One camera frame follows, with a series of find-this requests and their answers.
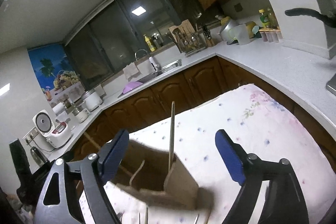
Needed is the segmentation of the wooden utensil holder box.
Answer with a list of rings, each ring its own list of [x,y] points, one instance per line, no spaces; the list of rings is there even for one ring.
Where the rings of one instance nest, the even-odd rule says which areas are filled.
[[[212,207],[213,192],[199,187],[176,155],[171,168],[168,161],[167,151],[130,140],[112,183],[150,206],[183,210]]]

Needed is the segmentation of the white floral tablecloth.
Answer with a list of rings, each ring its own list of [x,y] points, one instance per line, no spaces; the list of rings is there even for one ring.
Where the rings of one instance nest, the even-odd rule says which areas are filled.
[[[80,164],[89,223],[335,223],[335,173],[306,128],[248,84]]]

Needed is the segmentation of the tropical fruit poster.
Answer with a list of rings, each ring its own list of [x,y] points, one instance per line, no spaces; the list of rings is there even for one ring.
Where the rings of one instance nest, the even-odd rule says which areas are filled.
[[[85,93],[82,82],[61,44],[50,44],[28,50],[37,81],[49,105],[66,100],[76,102]]]

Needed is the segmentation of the yellow detergent bottle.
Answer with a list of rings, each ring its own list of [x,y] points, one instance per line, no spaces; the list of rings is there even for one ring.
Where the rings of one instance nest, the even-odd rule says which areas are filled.
[[[147,43],[147,45],[148,45],[150,51],[151,51],[151,52],[156,51],[156,50],[157,50],[157,47],[156,47],[155,43],[152,41],[152,39],[151,39],[149,36],[147,36],[147,35],[144,35],[143,37],[144,37],[145,42]]]

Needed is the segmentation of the white rice cooker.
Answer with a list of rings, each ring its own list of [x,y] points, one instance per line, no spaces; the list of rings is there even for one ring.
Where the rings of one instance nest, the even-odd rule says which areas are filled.
[[[46,112],[41,110],[33,117],[37,131],[54,148],[64,146],[72,136],[72,131],[66,122],[54,123]]]

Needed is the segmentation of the dish drying rack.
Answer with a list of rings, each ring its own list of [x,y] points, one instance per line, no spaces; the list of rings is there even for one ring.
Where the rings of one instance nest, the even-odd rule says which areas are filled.
[[[179,26],[169,27],[169,31],[180,53],[184,53],[186,57],[205,50],[207,47],[189,20],[182,21]]]

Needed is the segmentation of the purple plastic basin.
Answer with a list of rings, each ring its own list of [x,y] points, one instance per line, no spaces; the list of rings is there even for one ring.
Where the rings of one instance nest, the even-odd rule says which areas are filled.
[[[123,88],[122,93],[126,94],[128,92],[131,92],[132,90],[140,87],[141,85],[143,85],[143,83],[141,83],[139,81],[131,81],[131,82],[126,84],[126,86]]]

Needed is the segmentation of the chrome sink faucet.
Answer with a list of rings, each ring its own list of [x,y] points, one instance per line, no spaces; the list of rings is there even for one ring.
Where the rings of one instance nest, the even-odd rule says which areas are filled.
[[[158,72],[161,67],[155,58],[145,49],[140,48],[134,54],[135,65],[142,75]]]

